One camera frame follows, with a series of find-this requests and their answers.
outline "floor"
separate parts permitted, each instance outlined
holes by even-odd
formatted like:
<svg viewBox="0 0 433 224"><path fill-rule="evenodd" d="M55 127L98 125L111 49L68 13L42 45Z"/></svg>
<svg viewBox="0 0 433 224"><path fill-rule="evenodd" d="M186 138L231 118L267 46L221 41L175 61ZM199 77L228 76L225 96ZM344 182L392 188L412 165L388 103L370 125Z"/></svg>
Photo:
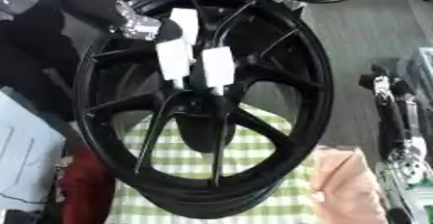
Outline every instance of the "floor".
<svg viewBox="0 0 433 224"><path fill-rule="evenodd" d="M331 123L321 141L327 145L361 147L370 163L377 160L377 114L371 93L358 86L372 63L409 58L433 43L433 3L420 0L350 0L308 5L304 20L321 39L331 58L335 104ZM79 51L97 34L69 17L66 34ZM266 86L260 91L273 91ZM271 105L265 99L257 99Z"/></svg>

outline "checkered tablecloth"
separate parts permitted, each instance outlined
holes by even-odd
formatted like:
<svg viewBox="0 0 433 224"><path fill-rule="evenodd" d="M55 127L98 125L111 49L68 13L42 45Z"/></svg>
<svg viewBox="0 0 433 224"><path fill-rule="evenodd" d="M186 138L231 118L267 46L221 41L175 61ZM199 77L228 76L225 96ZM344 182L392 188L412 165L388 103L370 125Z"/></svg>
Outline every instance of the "checkered tablecloth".
<svg viewBox="0 0 433 224"><path fill-rule="evenodd" d="M243 109L284 132L291 126L274 114L243 106ZM150 117L134 127L124 139L130 151L137 155L147 132ZM274 145L254 131L237 127L234 140L224 151L225 176L242 172L262 161L274 151ZM165 127L153 153L153 165L157 170L178 177L207 179L211 176L212 158L208 154L192 151L182 140L175 122ZM194 224L194 223L317 223L313 212L310 179L313 156L307 158L292 171L284 183L270 198L252 210L236 216L197 220L174 215L147 201L140 193L122 182L116 183L116 193L106 224Z"/></svg>

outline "wheel rim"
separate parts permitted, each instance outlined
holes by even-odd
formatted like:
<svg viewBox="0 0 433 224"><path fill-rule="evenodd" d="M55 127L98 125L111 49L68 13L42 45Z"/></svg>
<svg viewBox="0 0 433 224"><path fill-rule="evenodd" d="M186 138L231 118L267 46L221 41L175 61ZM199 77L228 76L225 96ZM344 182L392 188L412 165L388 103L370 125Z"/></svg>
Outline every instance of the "wheel rim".
<svg viewBox="0 0 433 224"><path fill-rule="evenodd" d="M178 107L176 104L182 105L183 102L185 106L182 107L188 110L188 103L197 96L205 102L215 102L216 106L219 100L215 100L214 97L208 98L208 94L197 94L203 91L195 89L173 93L172 89L165 85L161 87L163 90L159 90L158 94L175 96L175 100L163 98L163 103L154 104L157 101L154 97L149 100L148 95L140 95L126 101L98 100L96 83L102 70L126 61L147 64L148 69L158 71L154 45L146 43L139 49L129 48L110 52L113 49L110 43L122 39L103 37L97 39L89 48L80 65L75 84L76 118L86 142L117 178L140 191L158 206L173 213L194 218L217 218L239 213L260 203L277 188L287 173L309 155L329 121L332 110L332 75L328 58L321 44L305 24L272 0L138 0L134 7L140 13L159 17L167 15L175 7L196 9L199 12L202 30L199 35L201 40L197 43L195 51L220 45L230 45L234 49L238 67L236 84L227 90L230 106L237 106L254 82L271 81L288 84L295 86L303 97L297 123L292 133L285 136L241 109L233 109L236 110L233 111L235 114L227 116L230 124L250 127L271 138L277 150L251 169L234 176L219 177L217 184L207 180L186 180L169 176L152 167L146 167L137 174L135 170L137 158L115 136L108 121L110 115L134 108L138 110L147 108L156 112L154 107L159 106L160 111L163 109L163 104L165 107L176 109ZM219 15L223 16L223 20L212 21L211 19L218 16L216 14L221 9L225 10ZM255 48L246 45L236 48L233 42L240 38L236 36L237 33L241 34L245 31L245 29L238 31L237 27L245 24L245 20L252 16L256 19L254 22L268 24L275 32L273 39L259 51L260 53L249 51ZM295 53L302 54L303 71L307 73L307 79L286 70L290 65L289 62L280 60L281 56L278 56L279 59L274 56L275 51L281 51L281 47L282 51L286 51L286 43L294 44L292 47L295 48L293 49ZM267 58L275 58L285 70L279 70L275 64L269 64L270 60L264 61ZM175 112L185 114L178 109ZM188 115L191 113L209 114L207 111L200 113L188 111Z"/></svg>

